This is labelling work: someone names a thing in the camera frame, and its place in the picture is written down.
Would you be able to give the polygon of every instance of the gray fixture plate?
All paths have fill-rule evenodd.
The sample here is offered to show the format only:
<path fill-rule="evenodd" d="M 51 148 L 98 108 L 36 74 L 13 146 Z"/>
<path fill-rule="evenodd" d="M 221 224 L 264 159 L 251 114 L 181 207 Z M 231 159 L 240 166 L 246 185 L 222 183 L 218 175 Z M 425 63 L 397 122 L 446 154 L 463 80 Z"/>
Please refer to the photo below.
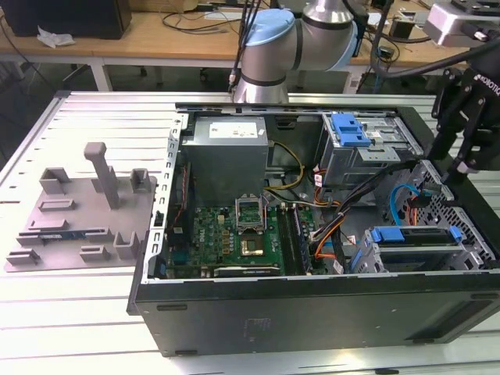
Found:
<path fill-rule="evenodd" d="M 44 245 L 19 245 L 13 252 L 29 252 L 33 249 L 39 256 L 36 264 L 25 259 L 13 265 L 8 261 L 5 264 L 7 272 L 42 271 L 42 270 L 74 270 L 84 268 L 102 268 L 118 266 L 134 266 L 136 256 L 122 256 L 121 259 L 116 251 L 113 242 L 117 233 L 121 234 L 123 243 L 131 240 L 132 233 L 135 232 L 139 240 L 139 246 L 133 251 L 137 251 L 145 239 L 149 228 L 151 209 L 155 194 L 156 178 L 149 176 L 151 182 L 150 191 L 140 191 L 133 193 L 129 177 L 117 177 L 118 195 L 120 197 L 120 207 L 111 210 L 104 194 L 98 193 L 92 183 L 91 178 L 72 179 L 70 182 L 62 184 L 65 194 L 48 195 L 42 191 L 40 198 L 31 212 L 25 227 L 21 232 L 29 231 L 33 222 L 39 220 L 67 222 L 67 230 L 86 230 L 91 228 L 109 228 L 111 235 L 103 241 L 90 242 L 88 239 L 44 241 Z M 56 211 L 41 212 L 39 207 L 47 201 L 73 200 L 74 209 L 62 209 Z M 104 246 L 108 253 L 105 256 L 87 257 L 94 258 L 85 262 L 80 256 L 82 246 Z"/>

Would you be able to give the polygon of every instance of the yellow wire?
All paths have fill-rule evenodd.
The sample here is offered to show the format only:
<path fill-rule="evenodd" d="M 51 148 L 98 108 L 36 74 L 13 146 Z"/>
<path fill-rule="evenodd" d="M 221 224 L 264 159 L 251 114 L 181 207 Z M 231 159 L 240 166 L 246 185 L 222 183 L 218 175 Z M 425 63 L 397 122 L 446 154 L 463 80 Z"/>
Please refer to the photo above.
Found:
<path fill-rule="evenodd" d="M 304 177 L 304 168 L 305 167 L 302 165 L 302 162 L 297 157 L 297 155 L 292 150 L 290 150 L 288 148 L 288 146 L 284 145 L 281 142 L 274 141 L 274 143 L 281 146 L 285 150 L 287 150 L 290 153 L 290 155 L 292 155 L 294 157 L 294 159 L 297 161 L 298 166 L 300 167 L 300 174 L 298 175 L 297 180 L 295 180 L 294 182 L 291 182 L 290 184 L 279 185 L 279 186 L 268 186 L 268 187 L 265 187 L 264 189 L 266 189 L 266 190 L 270 190 L 270 189 L 272 189 L 272 190 L 286 190 L 289 188 L 293 188 L 294 186 L 297 186 L 298 184 L 300 184 L 300 181 L 302 181 L 302 178 Z"/>

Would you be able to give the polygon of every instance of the motherboard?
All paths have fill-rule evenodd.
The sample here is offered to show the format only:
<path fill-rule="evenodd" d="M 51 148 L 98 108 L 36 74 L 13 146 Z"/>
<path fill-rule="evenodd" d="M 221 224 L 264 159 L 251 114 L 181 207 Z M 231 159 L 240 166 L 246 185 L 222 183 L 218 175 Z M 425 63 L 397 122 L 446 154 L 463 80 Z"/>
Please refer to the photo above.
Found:
<path fill-rule="evenodd" d="M 263 205 L 261 198 L 198 207 L 192 242 L 170 250 L 167 268 L 175 278 L 304 274 L 310 267 L 305 239 L 313 230 L 309 207 Z"/>

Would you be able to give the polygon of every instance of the table leg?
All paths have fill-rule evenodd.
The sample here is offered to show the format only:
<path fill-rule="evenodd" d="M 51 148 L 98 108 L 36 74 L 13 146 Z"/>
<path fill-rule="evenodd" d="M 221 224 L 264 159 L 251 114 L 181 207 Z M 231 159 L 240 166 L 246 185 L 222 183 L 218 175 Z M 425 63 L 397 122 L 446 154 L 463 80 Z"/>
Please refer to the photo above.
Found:
<path fill-rule="evenodd" d="M 92 73 L 94 74 L 95 84 L 99 91 L 113 91 L 111 81 L 109 80 L 107 66 L 99 62 L 91 62 Z"/>
<path fill-rule="evenodd" d="M 347 73 L 347 80 L 345 81 L 344 94 L 355 94 L 358 91 L 359 82 L 363 77 L 363 71 L 352 71 Z"/>
<path fill-rule="evenodd" d="M 156 86 L 161 86 L 163 84 L 163 69 L 161 66 L 153 66 L 155 71 Z"/>
<path fill-rule="evenodd" d="M 297 76 L 297 89 L 302 90 L 305 86 L 305 70 L 299 70 Z"/>
<path fill-rule="evenodd" d="M 8 71 L 14 76 L 14 78 L 16 78 L 17 80 L 22 80 L 24 78 L 24 73 L 17 61 L 4 62 L 4 64 L 8 67 Z"/>

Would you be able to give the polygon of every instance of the wooden table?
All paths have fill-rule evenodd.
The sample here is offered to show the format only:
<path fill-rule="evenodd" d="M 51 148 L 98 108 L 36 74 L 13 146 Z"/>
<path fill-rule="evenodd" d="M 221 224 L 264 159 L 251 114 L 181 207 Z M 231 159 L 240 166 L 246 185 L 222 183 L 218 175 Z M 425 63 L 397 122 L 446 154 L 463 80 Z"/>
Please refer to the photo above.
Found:
<path fill-rule="evenodd" d="M 391 13 L 396 13 L 402 6 L 408 10 L 423 10 L 416 3 L 397 0 L 392 6 Z M 176 22 L 175 17 L 172 17 L 171 22 Z M 218 22 L 220 21 L 201 18 L 193 21 L 182 20 L 179 26 L 200 27 Z M 233 27 L 237 30 L 238 22 L 235 22 Z M 118 41 L 76 37 L 75 45 L 55 49 L 43 45 L 35 37 L 16 37 L 10 29 L 7 32 L 14 45 L 31 62 L 87 64 L 92 69 L 98 89 L 111 91 L 112 86 L 106 69 L 108 65 L 232 67 L 238 36 L 229 26 L 222 28 L 227 32 L 210 35 L 185 34 L 165 27 L 158 13 L 136 12 L 127 32 Z M 424 33 L 415 29 L 411 37 L 422 36 Z M 439 47 L 430 41 L 420 45 L 401 45 L 400 50 L 401 55 L 393 64 L 393 70 L 430 63 L 465 49 Z M 8 43 L 5 35 L 0 36 L 0 60 L 23 61 Z M 343 69 L 349 72 L 344 93 L 354 93 L 357 90 L 369 64 L 370 43 L 364 41 L 359 56 L 353 58 Z M 161 70 L 156 69 L 155 72 L 160 81 Z"/>

